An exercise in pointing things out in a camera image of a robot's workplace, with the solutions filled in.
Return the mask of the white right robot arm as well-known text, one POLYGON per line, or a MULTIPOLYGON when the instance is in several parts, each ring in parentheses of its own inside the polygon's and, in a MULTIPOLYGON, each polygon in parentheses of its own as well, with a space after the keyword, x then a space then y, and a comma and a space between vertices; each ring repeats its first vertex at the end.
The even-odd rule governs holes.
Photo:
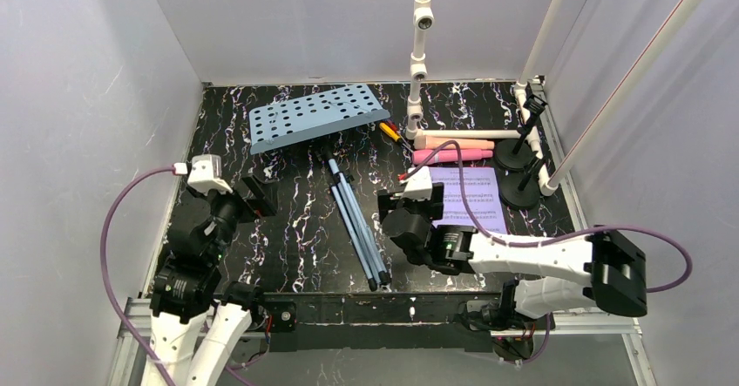
POLYGON ((476 329, 501 330, 533 322, 555 311, 592 308, 612 315, 647 314, 646 255, 617 230, 563 241, 502 235, 491 240, 473 226, 435 225, 444 186, 420 194, 377 193, 382 231, 409 263, 447 275, 533 274, 508 281, 499 300, 475 312, 476 329))

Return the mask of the lavender sheet music page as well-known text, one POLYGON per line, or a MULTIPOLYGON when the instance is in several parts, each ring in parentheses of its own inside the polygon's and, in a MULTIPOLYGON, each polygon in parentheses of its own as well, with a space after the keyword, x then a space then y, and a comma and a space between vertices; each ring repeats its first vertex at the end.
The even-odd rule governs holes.
MULTIPOLYGON (((444 212, 436 225, 473 226, 461 199, 460 181, 456 167, 432 167, 434 183, 444 184, 444 212)), ((498 194, 498 181, 491 167, 465 167, 464 189, 466 199, 479 223, 491 233, 506 234, 505 213, 498 194)))

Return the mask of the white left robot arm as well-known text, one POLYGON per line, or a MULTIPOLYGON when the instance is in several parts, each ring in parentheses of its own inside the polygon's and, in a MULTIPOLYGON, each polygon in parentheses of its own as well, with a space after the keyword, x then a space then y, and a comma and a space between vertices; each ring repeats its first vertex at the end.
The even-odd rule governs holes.
POLYGON ((272 328, 262 288, 233 281, 219 298, 214 296, 219 265, 237 227, 277 212, 271 182, 251 174, 241 182, 242 189, 224 193, 187 189, 208 204, 209 215, 189 234, 169 236, 169 255, 159 259, 147 343, 154 355, 146 359, 144 385, 165 384, 164 374, 177 385, 214 385, 245 332, 272 328))

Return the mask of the black round microphone stand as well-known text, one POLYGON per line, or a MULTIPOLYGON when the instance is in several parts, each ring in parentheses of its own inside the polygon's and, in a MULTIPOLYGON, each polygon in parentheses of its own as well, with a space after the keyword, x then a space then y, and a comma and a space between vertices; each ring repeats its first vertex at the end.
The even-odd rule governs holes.
POLYGON ((498 183, 502 203, 514 210, 530 210, 537 206, 541 193, 536 177, 542 167, 545 167, 545 161, 533 157, 522 172, 505 176, 498 183))

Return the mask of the light blue music stand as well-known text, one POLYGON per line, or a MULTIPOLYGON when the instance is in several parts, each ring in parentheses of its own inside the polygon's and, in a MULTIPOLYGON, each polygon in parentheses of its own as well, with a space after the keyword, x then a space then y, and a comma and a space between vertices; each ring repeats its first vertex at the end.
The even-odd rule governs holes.
MULTIPOLYGON (((345 85, 290 100, 259 106, 248 113, 252 155, 320 139, 358 126, 383 122, 390 112, 365 84, 345 85)), ((368 220, 364 218, 350 179, 334 155, 324 153, 329 189, 355 247, 371 291, 391 282, 368 220)))

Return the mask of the beige toy microphone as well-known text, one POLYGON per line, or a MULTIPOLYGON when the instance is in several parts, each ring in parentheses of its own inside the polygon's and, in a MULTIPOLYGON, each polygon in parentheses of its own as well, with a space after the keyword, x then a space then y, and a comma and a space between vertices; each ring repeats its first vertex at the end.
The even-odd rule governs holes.
POLYGON ((492 151, 495 147, 493 141, 486 139, 451 139, 433 136, 417 136, 413 140, 413 146, 417 150, 433 150, 449 141, 456 142, 462 150, 480 149, 492 151))

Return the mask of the pink toy microphone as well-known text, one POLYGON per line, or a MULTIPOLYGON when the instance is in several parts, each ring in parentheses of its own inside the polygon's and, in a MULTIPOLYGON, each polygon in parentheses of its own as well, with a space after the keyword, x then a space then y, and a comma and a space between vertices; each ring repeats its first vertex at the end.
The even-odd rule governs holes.
POLYGON ((412 164, 419 165, 427 157, 431 159, 427 162, 428 165, 441 164, 441 163, 452 163, 457 162, 458 159, 462 161, 477 161, 481 159, 490 159, 493 156, 493 150, 484 149, 462 149, 461 156, 455 150, 441 150, 435 152, 434 155, 432 150, 417 150, 412 154, 412 164))

